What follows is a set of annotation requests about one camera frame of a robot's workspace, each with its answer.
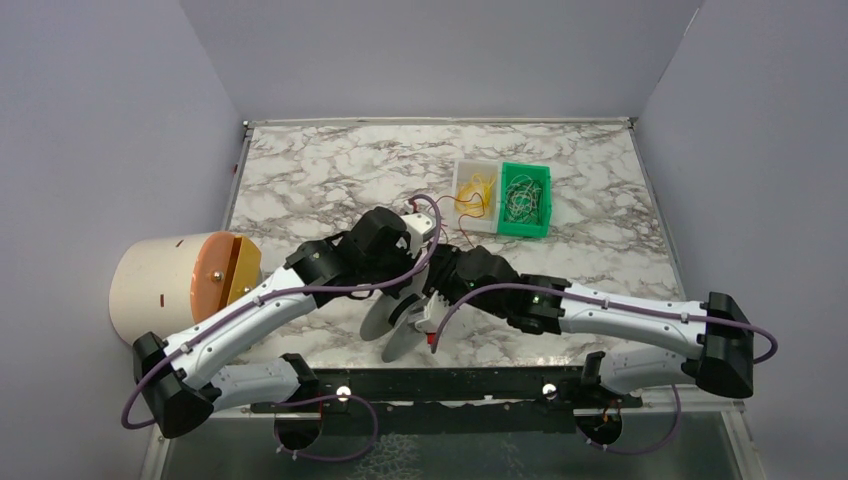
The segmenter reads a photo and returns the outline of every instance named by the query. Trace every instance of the small bin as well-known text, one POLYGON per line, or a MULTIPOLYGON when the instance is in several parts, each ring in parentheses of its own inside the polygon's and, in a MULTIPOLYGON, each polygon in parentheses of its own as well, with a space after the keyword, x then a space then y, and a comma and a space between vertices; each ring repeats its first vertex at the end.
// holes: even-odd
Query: small bin
POLYGON ((500 215, 497 223, 497 232, 501 235, 512 235, 516 237, 541 238, 548 235, 548 227, 551 223, 551 169, 539 165, 522 165, 519 163, 504 162, 501 169, 500 185, 500 215), (513 181, 520 176, 526 175, 529 180, 538 182, 541 187, 539 195, 538 215, 533 215, 523 223, 508 221, 510 219, 507 189, 513 181))
MULTIPOLYGON (((494 185, 492 185, 491 200, 482 218, 462 217, 462 229, 471 232, 497 233, 501 210, 501 162, 457 160, 454 164, 453 186, 450 194, 459 198, 460 188, 471 182, 475 174, 479 174, 485 179, 495 180, 494 185)), ((456 202, 450 205, 450 211, 445 212, 445 218, 451 228, 459 229, 459 217, 462 216, 462 213, 456 210, 456 202)))

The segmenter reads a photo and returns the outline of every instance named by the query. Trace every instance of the table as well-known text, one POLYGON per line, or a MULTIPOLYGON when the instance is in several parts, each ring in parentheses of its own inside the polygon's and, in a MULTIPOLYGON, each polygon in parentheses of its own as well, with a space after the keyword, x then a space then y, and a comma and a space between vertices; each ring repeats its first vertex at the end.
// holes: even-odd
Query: table
MULTIPOLYGON (((510 161, 551 168, 548 237, 471 234, 519 272, 567 277, 610 293, 676 300, 680 290, 657 210, 625 122, 347 122, 259 126, 242 165, 229 230, 262 251, 268 275, 297 246, 348 229, 378 205, 401 211, 414 193, 449 193, 456 159, 510 161)), ((452 208, 445 201, 442 208, 452 208)), ((468 248, 456 231, 451 243, 468 248)), ((278 329, 237 362, 300 353, 313 368, 463 367, 580 364, 623 342, 599 335, 527 335, 465 307, 451 320, 436 355, 422 344, 391 364, 380 360, 388 336, 363 342, 370 301, 339 299, 278 329)))

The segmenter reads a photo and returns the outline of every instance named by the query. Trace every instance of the white plastic bin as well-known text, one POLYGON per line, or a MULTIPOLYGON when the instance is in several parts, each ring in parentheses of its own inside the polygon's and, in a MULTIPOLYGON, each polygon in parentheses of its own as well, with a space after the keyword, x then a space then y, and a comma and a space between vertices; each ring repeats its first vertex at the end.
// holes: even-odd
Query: white plastic bin
MULTIPOLYGON (((471 181, 474 174, 479 173, 483 178, 494 177, 495 183, 492 185, 492 196, 486 212, 481 218, 462 217, 462 229, 471 232, 497 233, 498 217, 501 211, 501 162, 499 161, 480 161, 480 160, 457 160, 453 168, 453 185, 451 187, 451 195, 459 198, 458 193, 462 185, 471 181)), ((459 229, 459 217, 462 213, 456 210, 454 201, 448 203, 450 207, 445 212, 448 226, 454 229, 459 229)))

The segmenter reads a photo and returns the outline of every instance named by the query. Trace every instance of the bolt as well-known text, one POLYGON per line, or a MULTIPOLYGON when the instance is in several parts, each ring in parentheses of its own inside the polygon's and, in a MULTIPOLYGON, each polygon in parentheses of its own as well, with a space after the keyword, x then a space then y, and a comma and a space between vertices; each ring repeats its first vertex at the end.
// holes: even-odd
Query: bolt
POLYGON ((544 395, 548 400, 553 400, 554 397, 556 397, 556 385, 553 383, 546 383, 542 387, 542 395, 544 395))
MULTIPOLYGON (((346 385, 342 385, 341 387, 339 387, 336 390, 336 395, 350 395, 350 387, 348 387, 346 385)), ((346 402, 347 399, 346 398, 340 398, 339 401, 340 402, 346 402)))

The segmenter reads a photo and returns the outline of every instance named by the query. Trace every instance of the metal frame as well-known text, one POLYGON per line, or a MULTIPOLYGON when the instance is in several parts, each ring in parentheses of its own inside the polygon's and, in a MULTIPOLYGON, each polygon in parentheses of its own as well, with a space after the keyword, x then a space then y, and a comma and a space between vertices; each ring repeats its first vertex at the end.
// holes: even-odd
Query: metal frame
POLYGON ((247 161, 247 154, 250 152, 250 142, 253 140, 253 127, 249 122, 244 122, 244 139, 241 143, 241 153, 239 153, 238 163, 236 163, 236 174, 233 175, 233 183, 230 185, 230 197, 227 200, 227 209, 224 211, 224 220, 221 222, 221 230, 230 228, 230 222, 233 220, 233 210, 236 206, 238 198, 238 189, 241 185, 241 177, 244 175, 244 164, 247 161))
MULTIPOLYGON (((639 166, 642 170, 642 175, 645 178, 646 185, 651 201, 657 211, 657 218, 660 229, 663 232, 663 238, 669 249, 669 258, 672 262, 672 270, 674 271, 675 279, 677 280, 678 288, 681 295, 685 298, 685 291, 680 277, 680 261, 675 248, 674 240, 667 227, 667 222, 662 214, 662 209, 656 197, 656 192, 651 184, 650 177, 645 169, 645 162, 639 151, 636 143, 635 132, 633 130, 633 119, 621 118, 326 118, 326 119, 302 119, 302 120, 278 120, 278 121, 251 121, 244 122, 245 136, 242 144, 242 150, 238 159, 238 169, 233 177, 233 183, 230 189, 230 197, 227 203, 227 209, 224 214, 221 228, 226 230, 230 226, 232 220, 235 201, 238 197, 238 189, 241 184, 242 175, 244 173, 245 162, 250 151, 250 143, 253 138, 254 129, 256 127, 265 126, 334 126, 334 125, 357 125, 357 124, 372 124, 372 125, 451 125, 451 124, 528 124, 528 123, 593 123, 593 124, 623 124, 630 131, 631 142, 633 143, 636 157, 639 161, 639 166)), ((734 456, 741 472, 742 478, 751 480, 765 479, 765 474, 762 468, 760 458, 757 454, 758 450, 751 439, 748 426, 745 422, 743 412, 745 409, 744 403, 738 400, 729 400, 722 397, 710 395, 699 390, 696 387, 679 387, 678 391, 681 397, 683 411, 686 412, 721 412, 724 421, 724 427, 728 435, 728 442, 732 448, 734 456)), ((627 415, 642 415, 655 413, 669 413, 675 409, 674 397, 671 390, 668 388, 646 389, 642 392, 642 401, 644 405, 641 408, 626 409, 627 415)), ((576 409, 575 415, 586 415, 597 413, 595 409, 576 409)), ((257 419, 267 421, 273 418, 289 418, 292 415, 311 415, 300 413, 253 413, 248 407, 234 408, 216 412, 212 418, 214 419, 257 419)), ((141 476, 142 480, 159 479, 163 473, 165 462, 167 460, 168 451, 171 440, 164 438, 161 435, 159 427, 154 425, 151 429, 150 441, 147 448, 144 463, 142 465, 141 476)))
POLYGON ((497 125, 528 123, 592 123, 601 125, 630 125, 628 117, 333 117, 293 120, 257 120, 247 122, 248 128, 284 126, 350 126, 350 125, 497 125))

